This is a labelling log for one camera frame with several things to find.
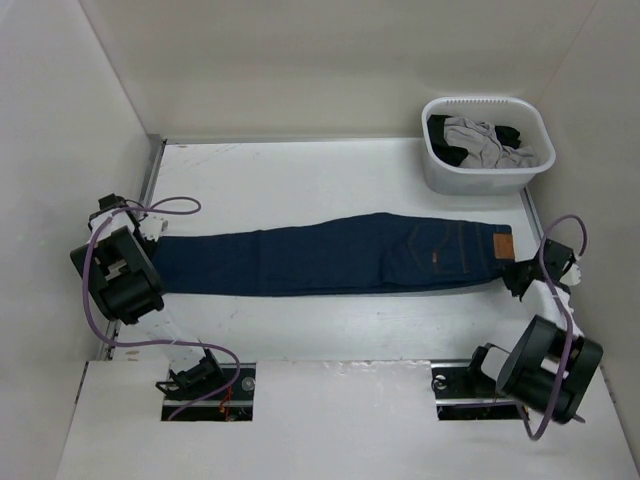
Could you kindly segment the dark blue denim trousers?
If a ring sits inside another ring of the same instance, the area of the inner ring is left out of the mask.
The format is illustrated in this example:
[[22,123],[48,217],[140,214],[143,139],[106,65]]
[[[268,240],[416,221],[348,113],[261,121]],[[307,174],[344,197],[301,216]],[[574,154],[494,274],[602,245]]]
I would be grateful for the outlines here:
[[374,213],[321,224],[160,239],[167,292],[247,297],[450,290],[498,279],[515,260],[508,225]]

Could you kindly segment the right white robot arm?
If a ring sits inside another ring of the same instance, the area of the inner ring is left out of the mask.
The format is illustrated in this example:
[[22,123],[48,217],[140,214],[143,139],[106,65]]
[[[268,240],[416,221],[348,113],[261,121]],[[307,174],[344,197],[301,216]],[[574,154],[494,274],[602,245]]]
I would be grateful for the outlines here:
[[533,258],[505,268],[503,281],[531,317],[511,349],[487,344],[483,360],[464,370],[464,384],[483,396],[493,389],[543,414],[552,399],[557,374],[561,383],[551,419],[566,424],[577,410],[603,356],[573,319],[570,288],[579,282],[573,250],[547,240]]

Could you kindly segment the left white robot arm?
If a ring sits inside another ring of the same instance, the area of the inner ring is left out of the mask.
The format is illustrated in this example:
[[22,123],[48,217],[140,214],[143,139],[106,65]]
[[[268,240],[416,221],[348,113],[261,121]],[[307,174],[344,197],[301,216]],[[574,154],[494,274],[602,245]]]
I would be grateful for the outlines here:
[[163,296],[166,289],[151,259],[168,225],[168,210],[145,208],[110,194],[89,217],[90,238],[70,253],[82,279],[85,312],[95,304],[102,315],[145,335],[144,340],[112,340],[119,348],[157,346],[169,359],[171,376],[190,376],[190,386],[206,399],[224,387],[224,373],[210,348],[188,336],[174,321]]

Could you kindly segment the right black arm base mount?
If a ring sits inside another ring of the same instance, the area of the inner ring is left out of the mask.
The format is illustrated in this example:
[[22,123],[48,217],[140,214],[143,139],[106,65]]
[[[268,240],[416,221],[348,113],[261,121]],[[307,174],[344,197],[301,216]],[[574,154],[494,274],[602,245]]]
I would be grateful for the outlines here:
[[496,392],[495,379],[481,369],[492,344],[479,346],[470,359],[431,362],[431,389],[439,421],[519,420],[516,403]]

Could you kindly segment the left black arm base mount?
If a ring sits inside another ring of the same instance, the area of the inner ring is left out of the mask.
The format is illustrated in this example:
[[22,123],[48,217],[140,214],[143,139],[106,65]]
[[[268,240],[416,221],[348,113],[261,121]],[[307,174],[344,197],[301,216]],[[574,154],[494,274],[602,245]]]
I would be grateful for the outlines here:
[[221,364],[206,351],[199,363],[155,387],[163,394],[162,421],[249,422],[253,419],[257,365]]

